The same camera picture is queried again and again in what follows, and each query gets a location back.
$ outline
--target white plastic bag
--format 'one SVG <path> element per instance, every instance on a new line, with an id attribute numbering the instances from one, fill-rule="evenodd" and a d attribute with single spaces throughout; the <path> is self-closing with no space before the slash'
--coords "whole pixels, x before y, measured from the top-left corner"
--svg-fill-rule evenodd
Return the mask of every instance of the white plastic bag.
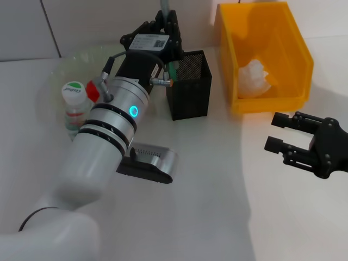
<path id="1" fill-rule="evenodd" d="M 267 82 L 267 72 L 264 71 L 264 66 L 257 60 L 251 62 L 239 69 L 239 98 L 255 98 L 267 92 L 271 85 Z"/>

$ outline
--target yellow storage bin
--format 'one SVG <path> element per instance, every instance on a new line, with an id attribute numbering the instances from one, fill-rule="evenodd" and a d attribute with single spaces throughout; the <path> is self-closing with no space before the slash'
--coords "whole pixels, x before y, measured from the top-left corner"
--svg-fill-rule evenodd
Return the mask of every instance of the yellow storage bin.
<path id="1" fill-rule="evenodd" d="M 220 55 L 234 114 L 294 111 L 309 98 L 313 59 L 287 3 L 222 4 Z M 258 59 L 272 87 L 238 98 L 238 70 Z"/>

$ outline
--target black mesh pencil holder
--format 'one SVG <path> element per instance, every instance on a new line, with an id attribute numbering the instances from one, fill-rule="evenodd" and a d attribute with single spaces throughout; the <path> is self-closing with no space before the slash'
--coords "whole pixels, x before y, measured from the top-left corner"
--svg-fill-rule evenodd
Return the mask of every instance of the black mesh pencil holder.
<path id="1" fill-rule="evenodd" d="M 212 74 L 204 51 L 185 53 L 179 64 L 176 77 L 171 75 L 173 86 L 167 87 L 172 119 L 207 116 Z"/>

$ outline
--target white tabletop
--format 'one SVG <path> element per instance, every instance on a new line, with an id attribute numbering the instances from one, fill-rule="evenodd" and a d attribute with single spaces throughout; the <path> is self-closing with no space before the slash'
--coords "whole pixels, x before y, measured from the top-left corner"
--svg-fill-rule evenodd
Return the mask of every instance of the white tabletop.
<path id="1" fill-rule="evenodd" d="M 306 41 L 315 60 L 301 110 L 348 131 L 348 37 Z M 170 118 L 155 88 L 135 140 L 179 154 L 174 182 L 115 174 L 105 196 L 81 212 L 102 231 L 102 260 L 347 260 L 348 174 L 321 180 L 264 151 L 268 135 L 307 148 L 310 135 L 271 126 L 272 114 L 230 117 L 218 53 L 208 117 Z M 59 167 L 69 138 L 46 119 L 46 76 L 59 59 L 0 64 L 0 232 L 14 232 Z"/>

